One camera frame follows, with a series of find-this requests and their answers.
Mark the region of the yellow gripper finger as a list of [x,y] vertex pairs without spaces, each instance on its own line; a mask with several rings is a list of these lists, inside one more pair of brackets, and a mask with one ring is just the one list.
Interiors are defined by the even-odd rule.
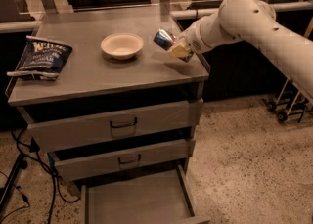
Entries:
[[187,58],[191,53],[191,48],[185,39],[179,39],[167,50],[167,53],[172,58]]

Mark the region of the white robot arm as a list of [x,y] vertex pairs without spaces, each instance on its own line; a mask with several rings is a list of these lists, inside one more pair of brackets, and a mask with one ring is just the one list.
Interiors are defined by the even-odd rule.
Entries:
[[216,13],[192,23],[167,50],[173,58],[245,41],[259,50],[313,103],[313,41],[276,22],[261,0],[223,0]]

